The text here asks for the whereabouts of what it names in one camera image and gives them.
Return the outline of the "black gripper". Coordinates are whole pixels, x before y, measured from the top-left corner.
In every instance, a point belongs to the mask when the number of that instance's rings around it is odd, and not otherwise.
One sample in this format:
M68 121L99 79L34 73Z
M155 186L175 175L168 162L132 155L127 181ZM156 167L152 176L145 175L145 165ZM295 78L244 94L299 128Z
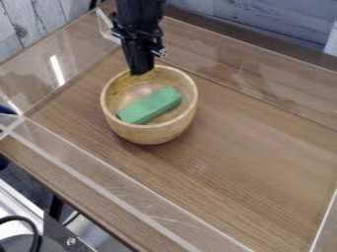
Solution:
M153 56L165 55L159 27L164 4L165 0L116 0L111 21L132 75L145 74L153 68Z

